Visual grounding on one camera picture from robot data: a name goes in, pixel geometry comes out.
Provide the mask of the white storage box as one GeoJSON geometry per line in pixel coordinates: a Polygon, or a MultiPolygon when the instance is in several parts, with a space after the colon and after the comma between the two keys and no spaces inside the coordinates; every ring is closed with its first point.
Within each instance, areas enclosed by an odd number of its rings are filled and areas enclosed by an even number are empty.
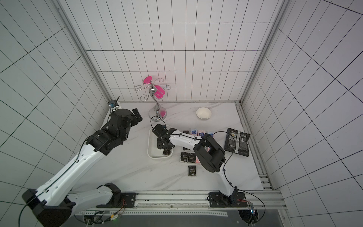
{"type": "Polygon", "coordinates": [[[170,152],[165,154],[163,149],[158,149],[157,136],[152,132],[152,129],[149,130],[147,155],[151,159],[168,159],[173,155],[173,152],[174,149],[171,149],[170,152]]]}

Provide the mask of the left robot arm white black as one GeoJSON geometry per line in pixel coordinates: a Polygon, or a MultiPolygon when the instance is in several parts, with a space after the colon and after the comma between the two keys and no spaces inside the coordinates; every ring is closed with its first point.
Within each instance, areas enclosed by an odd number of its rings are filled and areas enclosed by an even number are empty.
{"type": "Polygon", "coordinates": [[[143,120],[138,109],[118,108],[110,120],[87,137],[79,153],[49,181],[37,189],[26,190],[22,198],[44,227],[60,227],[71,216],[95,206],[124,206],[122,191],[113,183],[78,194],[70,194],[74,185],[98,161],[122,145],[131,127],[143,120]]]}

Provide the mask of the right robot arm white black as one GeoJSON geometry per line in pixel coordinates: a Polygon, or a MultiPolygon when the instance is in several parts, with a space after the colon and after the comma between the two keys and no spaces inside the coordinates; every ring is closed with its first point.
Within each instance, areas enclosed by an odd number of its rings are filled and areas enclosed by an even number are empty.
{"type": "Polygon", "coordinates": [[[157,144],[161,149],[180,146],[194,151],[200,164],[209,172],[219,174],[219,196],[229,203],[237,199],[238,189],[226,177],[226,152],[209,134],[192,136],[175,128],[157,124],[151,130],[157,137],[157,144]]]}

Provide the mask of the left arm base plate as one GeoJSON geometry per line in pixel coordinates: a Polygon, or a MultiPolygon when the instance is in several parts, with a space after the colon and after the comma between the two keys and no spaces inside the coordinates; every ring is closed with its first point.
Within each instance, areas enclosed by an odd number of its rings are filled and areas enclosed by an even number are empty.
{"type": "Polygon", "coordinates": [[[97,208],[133,208],[136,199],[136,193],[116,193],[105,205],[98,205],[97,208]]]}

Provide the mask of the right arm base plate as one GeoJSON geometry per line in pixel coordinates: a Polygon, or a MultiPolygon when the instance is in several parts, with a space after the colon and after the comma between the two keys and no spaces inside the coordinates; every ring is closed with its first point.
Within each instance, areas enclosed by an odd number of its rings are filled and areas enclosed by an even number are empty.
{"type": "Polygon", "coordinates": [[[209,193],[207,200],[211,208],[247,208],[248,202],[244,193],[225,196],[221,192],[209,193]]]}

